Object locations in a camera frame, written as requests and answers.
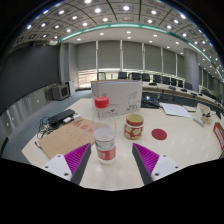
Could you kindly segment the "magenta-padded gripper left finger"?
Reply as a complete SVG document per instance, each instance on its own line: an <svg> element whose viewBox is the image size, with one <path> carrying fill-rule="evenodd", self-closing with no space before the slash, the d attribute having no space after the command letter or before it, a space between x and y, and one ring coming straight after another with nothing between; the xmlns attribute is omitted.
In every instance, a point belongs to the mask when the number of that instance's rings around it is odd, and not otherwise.
<svg viewBox="0 0 224 224"><path fill-rule="evenodd" d="M42 169L79 185L90 155L91 144L88 143L66 155L55 155Z"/></svg>

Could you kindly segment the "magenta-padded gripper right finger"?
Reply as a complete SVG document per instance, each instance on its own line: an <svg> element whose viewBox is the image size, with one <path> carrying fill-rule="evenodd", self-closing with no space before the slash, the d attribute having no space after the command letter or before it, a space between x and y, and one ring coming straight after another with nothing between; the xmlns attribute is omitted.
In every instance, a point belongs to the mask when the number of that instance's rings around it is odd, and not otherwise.
<svg viewBox="0 0 224 224"><path fill-rule="evenodd" d="M181 169L168 155L159 155L137 143L134 143L132 146L132 154L145 185Z"/></svg>

